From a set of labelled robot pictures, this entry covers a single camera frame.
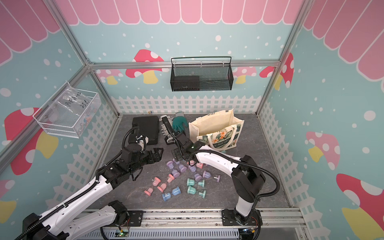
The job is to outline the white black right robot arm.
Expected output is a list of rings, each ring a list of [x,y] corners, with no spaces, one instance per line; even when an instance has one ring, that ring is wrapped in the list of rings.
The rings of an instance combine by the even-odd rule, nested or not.
[[[242,158],[233,157],[216,151],[202,142],[193,143],[184,133],[177,134],[173,130],[167,116],[161,117],[161,122],[167,135],[176,144],[177,148],[172,150],[176,161],[185,161],[190,166],[202,163],[232,178],[239,198],[233,210],[222,211],[225,222],[245,226],[252,219],[256,219],[258,225],[261,225],[261,214],[255,210],[255,206],[261,198],[271,197],[279,192],[281,184],[278,178],[258,167],[248,155]]]

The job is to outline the cream floral canvas tote bag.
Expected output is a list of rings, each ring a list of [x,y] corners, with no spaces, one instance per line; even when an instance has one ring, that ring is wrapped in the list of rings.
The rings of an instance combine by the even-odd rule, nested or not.
[[[234,115],[234,110],[210,113],[189,123],[190,139],[216,151],[237,146],[245,121]]]

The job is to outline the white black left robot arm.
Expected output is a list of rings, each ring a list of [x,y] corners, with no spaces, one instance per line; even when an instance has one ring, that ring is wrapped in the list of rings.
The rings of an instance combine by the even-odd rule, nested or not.
[[[112,160],[96,171],[96,176],[89,183],[67,200],[40,215],[32,213],[27,216],[17,239],[75,240],[108,225],[126,225],[132,216],[120,201],[112,201],[80,219],[77,216],[125,181],[137,180],[134,173],[141,173],[145,165],[160,162],[163,152],[163,148],[148,151],[139,144],[123,146]]]

